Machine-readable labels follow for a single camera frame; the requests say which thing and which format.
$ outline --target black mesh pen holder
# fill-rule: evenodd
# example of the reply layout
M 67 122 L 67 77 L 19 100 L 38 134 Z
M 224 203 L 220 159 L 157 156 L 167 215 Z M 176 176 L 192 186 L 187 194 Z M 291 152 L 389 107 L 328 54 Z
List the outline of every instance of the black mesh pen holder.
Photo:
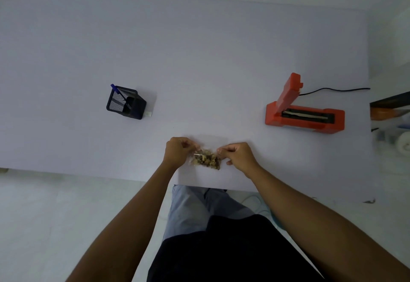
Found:
M 128 89 L 126 87 L 115 86 L 121 94 L 127 99 L 117 94 L 114 89 L 111 90 L 110 98 L 107 103 L 107 110 L 119 113 L 125 117 L 141 120 L 144 114 L 147 102 L 138 95 L 138 92 L 133 89 Z

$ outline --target leg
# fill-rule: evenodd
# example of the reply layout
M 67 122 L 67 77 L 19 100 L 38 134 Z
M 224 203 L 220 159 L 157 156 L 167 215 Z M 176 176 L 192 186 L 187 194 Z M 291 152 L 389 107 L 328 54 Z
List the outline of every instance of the leg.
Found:
M 242 219 L 254 215 L 251 209 L 233 200 L 222 189 L 210 188 L 205 195 L 206 206 L 211 215 Z
M 207 190 L 183 185 L 172 188 L 172 204 L 162 240 L 206 229 L 211 216 L 205 207 L 204 193 Z

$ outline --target cable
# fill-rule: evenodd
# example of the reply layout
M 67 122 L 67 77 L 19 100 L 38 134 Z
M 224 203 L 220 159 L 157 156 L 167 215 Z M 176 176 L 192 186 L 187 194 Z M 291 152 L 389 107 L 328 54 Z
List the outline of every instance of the cable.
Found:
M 332 90 L 332 91 L 336 91 L 336 92 L 353 92 L 353 91 L 360 91 L 360 90 L 370 90 L 370 87 L 362 87 L 362 88 L 360 88 L 360 89 L 351 89 L 351 90 L 336 90 L 336 89 L 331 89 L 331 88 L 329 88 L 329 87 L 322 87 L 321 89 L 315 90 L 315 91 L 313 91 L 313 92 L 304 93 L 304 94 L 299 94 L 299 96 L 309 95 L 309 94 L 312 94 L 312 93 L 315 93 L 315 92 L 317 92 L 317 91 L 324 90 L 324 89 Z

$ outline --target black shirt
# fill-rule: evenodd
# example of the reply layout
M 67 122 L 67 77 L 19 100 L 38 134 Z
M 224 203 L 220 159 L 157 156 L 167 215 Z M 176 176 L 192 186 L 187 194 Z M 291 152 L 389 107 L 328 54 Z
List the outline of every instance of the black shirt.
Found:
M 322 276 L 261 215 L 212 216 L 205 231 L 164 240 L 147 281 L 316 281 Z

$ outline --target person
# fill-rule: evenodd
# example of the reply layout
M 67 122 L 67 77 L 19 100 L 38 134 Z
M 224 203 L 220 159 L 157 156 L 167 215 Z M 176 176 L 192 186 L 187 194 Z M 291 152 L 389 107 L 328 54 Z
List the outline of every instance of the person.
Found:
M 67 282 L 132 280 L 171 177 L 198 148 L 185 137 L 167 142 L 161 165 L 95 239 Z M 264 170 L 247 143 L 221 147 L 218 154 L 255 184 L 320 273 L 267 218 L 223 190 L 174 186 L 148 281 L 410 281 L 410 270 L 355 225 Z

